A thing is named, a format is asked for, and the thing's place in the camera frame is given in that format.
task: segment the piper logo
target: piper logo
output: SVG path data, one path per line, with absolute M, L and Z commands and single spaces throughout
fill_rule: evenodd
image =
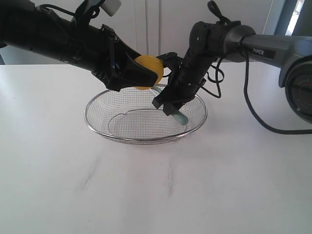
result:
M 253 54 L 255 55 L 260 55 L 260 56 L 264 56 L 264 50 L 259 50 L 259 49 L 253 49 Z

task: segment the metal strainer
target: metal strainer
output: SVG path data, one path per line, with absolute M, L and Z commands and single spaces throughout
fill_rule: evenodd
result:
M 189 119 L 185 126 L 172 116 L 166 116 L 162 108 L 155 109 L 152 105 L 154 97 L 151 90 L 136 88 L 104 91 L 88 103 L 86 123 L 109 140 L 127 144 L 160 144 L 184 138 L 199 129 L 207 119 L 206 105 L 198 96 L 180 109 Z

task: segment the white wall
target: white wall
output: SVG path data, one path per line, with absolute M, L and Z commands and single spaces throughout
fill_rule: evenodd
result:
M 32 0 L 36 5 L 53 4 L 64 9 L 75 11 L 83 0 Z M 72 17 L 56 11 L 61 17 L 70 20 Z M 113 16 L 108 16 L 104 11 L 91 21 L 91 25 L 100 28 L 106 24 L 113 28 L 119 37 L 132 48 L 140 53 L 146 54 L 146 17 L 145 0 L 124 0 L 118 12 Z M 51 64 L 59 63 L 50 58 L 36 55 L 31 52 L 7 46 L 0 49 L 0 53 L 6 64 Z
M 208 10 L 208 0 L 159 0 L 159 53 L 170 51 L 184 56 L 189 45 L 192 26 L 198 21 L 215 23 L 217 18 Z M 215 0 L 222 14 L 231 20 L 240 20 L 258 34 L 264 32 L 273 0 Z M 275 28 L 284 0 L 274 0 L 267 26 Z

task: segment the white table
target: white table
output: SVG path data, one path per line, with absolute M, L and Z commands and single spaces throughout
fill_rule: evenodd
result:
M 111 142 L 83 112 L 104 85 L 69 65 L 0 67 L 1 234 L 311 234 L 312 136 L 262 128 L 244 64 L 222 65 L 206 124 L 169 144 Z M 250 96 L 269 124 L 309 128 L 252 63 Z

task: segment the yellow ball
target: yellow ball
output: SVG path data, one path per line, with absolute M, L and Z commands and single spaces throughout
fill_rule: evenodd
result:
M 164 65 L 163 62 L 157 57 L 151 55 L 141 55 L 135 59 L 135 62 L 157 74 L 158 78 L 155 85 L 157 85 L 161 81 L 162 77 L 164 76 Z M 139 90 L 147 90 L 151 87 L 136 88 Z

